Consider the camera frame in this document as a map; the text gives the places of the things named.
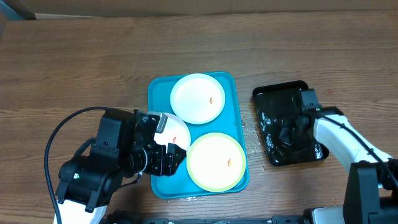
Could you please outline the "white plate with red stain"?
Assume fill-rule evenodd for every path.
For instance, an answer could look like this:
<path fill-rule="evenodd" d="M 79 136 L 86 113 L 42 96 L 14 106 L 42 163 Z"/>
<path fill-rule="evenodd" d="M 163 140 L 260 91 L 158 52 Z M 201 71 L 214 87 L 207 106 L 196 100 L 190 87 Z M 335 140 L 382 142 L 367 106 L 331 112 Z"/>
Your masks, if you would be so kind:
<path fill-rule="evenodd" d="M 170 150 L 168 150 L 169 144 L 175 144 L 185 151 L 189 150 L 191 145 L 191 135 L 184 121 L 171 113 L 150 111 L 149 114 L 160 116 L 159 124 L 162 128 L 162 132 L 151 135 L 156 144 L 165 146 L 166 152 L 170 152 Z"/>

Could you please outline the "yellow-green plate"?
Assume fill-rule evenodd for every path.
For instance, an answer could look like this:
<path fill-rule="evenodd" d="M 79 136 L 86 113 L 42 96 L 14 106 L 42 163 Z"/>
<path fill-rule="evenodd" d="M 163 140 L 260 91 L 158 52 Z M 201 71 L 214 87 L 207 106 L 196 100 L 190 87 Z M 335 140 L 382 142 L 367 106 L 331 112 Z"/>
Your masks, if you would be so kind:
<path fill-rule="evenodd" d="M 231 136 L 208 133 L 190 146 L 187 171 L 201 189 L 225 192 L 235 187 L 243 178 L 246 155 L 242 146 Z"/>

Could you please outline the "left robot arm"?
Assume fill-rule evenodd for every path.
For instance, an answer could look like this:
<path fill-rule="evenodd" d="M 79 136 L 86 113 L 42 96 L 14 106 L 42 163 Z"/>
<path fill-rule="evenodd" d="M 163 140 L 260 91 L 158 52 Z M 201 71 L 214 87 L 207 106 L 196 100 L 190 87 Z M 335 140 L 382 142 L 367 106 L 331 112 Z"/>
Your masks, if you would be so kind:
<path fill-rule="evenodd" d="M 86 140 L 61 166 L 56 189 L 49 175 L 49 150 L 45 150 L 45 178 L 55 223 L 100 223 L 113 193 L 125 186 L 123 179 L 133 177 L 136 184 L 142 174 L 174 175 L 187 156 L 172 142 L 155 141 L 155 134 L 164 132 L 165 114 L 102 110 L 96 137 Z"/>

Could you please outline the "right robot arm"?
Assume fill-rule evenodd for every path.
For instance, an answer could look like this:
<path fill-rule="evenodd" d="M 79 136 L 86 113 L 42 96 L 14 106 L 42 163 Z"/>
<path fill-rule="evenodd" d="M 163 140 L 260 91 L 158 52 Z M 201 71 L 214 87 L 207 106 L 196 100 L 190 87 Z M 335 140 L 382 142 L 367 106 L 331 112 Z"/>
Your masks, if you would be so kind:
<path fill-rule="evenodd" d="M 307 223 L 397 223 L 397 159 L 366 140 L 336 107 L 302 109 L 284 121 L 279 138 L 294 144 L 304 134 L 349 174 L 343 204 L 310 209 Z"/>

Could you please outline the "teal plastic tray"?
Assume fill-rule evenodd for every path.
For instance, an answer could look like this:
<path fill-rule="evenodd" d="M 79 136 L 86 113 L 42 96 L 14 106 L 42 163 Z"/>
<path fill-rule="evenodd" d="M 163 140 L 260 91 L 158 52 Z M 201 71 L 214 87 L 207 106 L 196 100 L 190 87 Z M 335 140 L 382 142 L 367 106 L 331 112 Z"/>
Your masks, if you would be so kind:
<path fill-rule="evenodd" d="M 231 136 L 245 147 L 244 133 L 239 109 L 238 95 L 234 78 L 227 72 L 208 72 L 209 76 L 215 78 L 223 87 L 226 94 L 226 103 L 221 114 L 207 124 L 188 124 L 191 141 L 208 133 L 223 133 Z M 150 111 L 172 113 L 170 105 L 170 94 L 174 85 L 183 78 L 183 75 L 160 77 L 154 79 L 147 89 L 147 104 Z M 151 187 L 156 196 L 163 199 L 199 197 L 211 195 L 190 178 L 186 162 L 182 162 L 175 175 L 152 176 Z"/>

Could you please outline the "black water tray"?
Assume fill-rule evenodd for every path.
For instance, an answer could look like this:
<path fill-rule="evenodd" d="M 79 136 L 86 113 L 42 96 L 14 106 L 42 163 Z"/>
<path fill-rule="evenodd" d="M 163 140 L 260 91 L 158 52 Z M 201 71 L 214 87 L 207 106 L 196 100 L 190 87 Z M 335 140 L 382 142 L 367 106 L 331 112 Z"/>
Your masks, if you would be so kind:
<path fill-rule="evenodd" d="M 298 80 L 260 86 L 252 92 L 268 160 L 273 166 L 320 161 L 329 156 L 329 150 L 313 137 L 312 126 L 309 133 L 313 137 L 313 144 L 308 148 L 284 148 L 278 140 L 284 120 L 303 115 L 299 111 L 299 91 L 307 89 L 310 89 L 308 85 L 304 81 Z"/>

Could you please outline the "white plate far side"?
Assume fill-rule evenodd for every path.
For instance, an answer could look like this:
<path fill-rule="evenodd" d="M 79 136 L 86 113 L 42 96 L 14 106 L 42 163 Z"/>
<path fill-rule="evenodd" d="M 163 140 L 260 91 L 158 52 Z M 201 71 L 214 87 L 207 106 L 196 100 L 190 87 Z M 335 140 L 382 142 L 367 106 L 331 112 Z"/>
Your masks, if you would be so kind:
<path fill-rule="evenodd" d="M 170 105 L 180 119 L 190 124 L 205 124 L 217 118 L 225 105 L 220 82 L 204 73 L 186 75 L 176 82 Z"/>

